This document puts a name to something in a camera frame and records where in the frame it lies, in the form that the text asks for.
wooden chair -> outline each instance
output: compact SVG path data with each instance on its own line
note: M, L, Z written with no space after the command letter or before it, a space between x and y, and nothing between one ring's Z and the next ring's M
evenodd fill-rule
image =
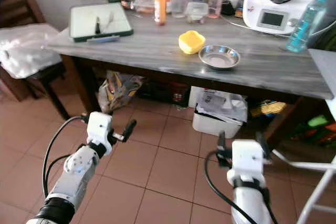
M0 0L0 28L15 27L31 23L45 23L43 14L35 0ZM69 115L50 86L52 81L56 78L63 77L64 73L65 68L63 64L58 63L43 69L24 80L13 79L10 82L7 80L7 83L23 82L31 96L34 99L37 99L38 96L34 92L34 89L39 89L33 85L30 80L38 81L43 87L44 93L47 94L59 114L66 120L69 119Z

terracotta tile floor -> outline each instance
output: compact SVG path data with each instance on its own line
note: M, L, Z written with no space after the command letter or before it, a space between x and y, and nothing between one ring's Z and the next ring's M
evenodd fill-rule
M55 88L69 114L84 112L66 80L56 82ZM204 157L216 147L216 137L193 130L193 110L134 99L115 112L113 126L120 132L131 118L138 120L134 134L103 158L71 223L231 223L230 207L211 191L203 175ZM41 207L42 158L62 121L45 98L21 103L0 98L1 224L23 224ZM51 157L75 151L85 139L85 125L72 124L60 135ZM283 142L280 150L303 161L327 162L335 154L335 150L293 142ZM226 172L215 160L209 172L232 197ZM49 187L60 173L57 165ZM289 168L275 157L274 164L265 167L271 206L280 224L297 221L320 177ZM335 180L321 203L336 207ZM307 223L336 223L336 216L314 211Z

gray marble tabletop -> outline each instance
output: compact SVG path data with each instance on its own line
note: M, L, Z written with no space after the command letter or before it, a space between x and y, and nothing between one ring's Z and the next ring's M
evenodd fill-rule
M302 95L332 99L333 94L308 51L294 54L283 50L286 38L266 35L234 26L223 19L207 19L205 24L188 24L185 18L167 17L157 26L150 16L128 13L134 34L118 42L104 44L74 43L68 29L50 41L47 48L60 54L182 74L209 81L238 84ZM240 64L232 70L214 70L198 55L186 55L178 47L180 34L196 30L206 44L220 44L237 50Z

metal bowl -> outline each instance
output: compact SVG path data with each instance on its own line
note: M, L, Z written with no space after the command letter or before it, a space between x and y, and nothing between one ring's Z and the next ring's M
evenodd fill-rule
M198 56L201 61L213 68L233 68L240 61L240 55L232 48L222 45L208 45L203 47Z

sauce bottle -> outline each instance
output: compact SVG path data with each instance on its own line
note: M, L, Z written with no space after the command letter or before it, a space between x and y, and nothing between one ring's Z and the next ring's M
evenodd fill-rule
M166 23L166 1L167 0L155 0L154 2L154 21L159 26L163 26Z

